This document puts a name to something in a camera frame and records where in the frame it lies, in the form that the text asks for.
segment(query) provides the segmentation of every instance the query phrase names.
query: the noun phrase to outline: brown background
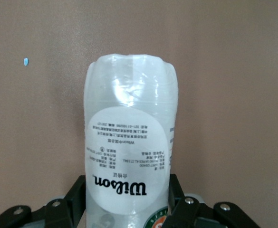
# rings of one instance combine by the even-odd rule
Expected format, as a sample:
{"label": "brown background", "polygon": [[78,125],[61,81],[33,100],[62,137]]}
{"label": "brown background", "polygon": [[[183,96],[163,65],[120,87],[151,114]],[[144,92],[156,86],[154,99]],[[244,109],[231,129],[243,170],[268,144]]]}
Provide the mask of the brown background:
{"label": "brown background", "polygon": [[175,66],[184,191],[278,227],[278,1],[261,0],[0,0],[0,213],[84,174],[86,71],[111,53]]}

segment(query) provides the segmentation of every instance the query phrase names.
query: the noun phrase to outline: blue pill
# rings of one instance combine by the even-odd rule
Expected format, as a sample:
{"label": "blue pill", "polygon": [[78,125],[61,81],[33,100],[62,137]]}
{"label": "blue pill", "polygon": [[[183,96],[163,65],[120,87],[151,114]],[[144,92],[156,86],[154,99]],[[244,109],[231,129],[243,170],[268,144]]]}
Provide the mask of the blue pill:
{"label": "blue pill", "polygon": [[28,58],[24,58],[24,65],[28,66],[28,64],[29,64],[29,59]]}

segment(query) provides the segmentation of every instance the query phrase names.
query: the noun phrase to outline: green and orange logo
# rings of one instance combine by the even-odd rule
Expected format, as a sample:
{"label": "green and orange logo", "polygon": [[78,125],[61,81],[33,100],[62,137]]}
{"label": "green and orange logo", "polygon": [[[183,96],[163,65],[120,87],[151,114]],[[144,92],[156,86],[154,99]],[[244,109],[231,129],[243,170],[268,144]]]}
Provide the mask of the green and orange logo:
{"label": "green and orange logo", "polygon": [[167,217],[167,207],[158,210],[151,215],[144,225],[144,228],[161,228]]}

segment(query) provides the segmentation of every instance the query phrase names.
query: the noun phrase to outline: plastic bottle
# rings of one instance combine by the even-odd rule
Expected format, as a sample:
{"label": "plastic bottle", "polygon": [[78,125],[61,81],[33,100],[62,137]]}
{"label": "plastic bottle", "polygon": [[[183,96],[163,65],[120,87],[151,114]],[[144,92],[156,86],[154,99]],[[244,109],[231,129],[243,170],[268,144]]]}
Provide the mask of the plastic bottle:
{"label": "plastic bottle", "polygon": [[100,57],[85,91],[87,228],[161,227],[178,84],[159,57]]}

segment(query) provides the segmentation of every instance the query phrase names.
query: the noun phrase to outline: screw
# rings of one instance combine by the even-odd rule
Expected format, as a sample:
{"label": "screw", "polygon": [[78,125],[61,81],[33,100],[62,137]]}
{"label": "screw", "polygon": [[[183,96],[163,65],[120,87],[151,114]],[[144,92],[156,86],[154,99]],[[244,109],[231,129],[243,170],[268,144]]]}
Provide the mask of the screw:
{"label": "screw", "polygon": [[185,202],[188,203],[188,204],[193,204],[194,200],[192,198],[188,197],[188,198],[185,199]]}
{"label": "screw", "polygon": [[59,201],[56,201],[52,204],[53,207],[57,207],[58,205],[60,205],[61,203]]}
{"label": "screw", "polygon": [[13,212],[14,215],[19,215],[20,213],[22,213],[24,211],[24,209],[22,208],[18,208],[16,211]]}
{"label": "screw", "polygon": [[225,211],[230,210],[229,205],[227,205],[227,204],[225,204],[225,203],[220,204],[220,208],[221,208],[222,210],[225,210]]}

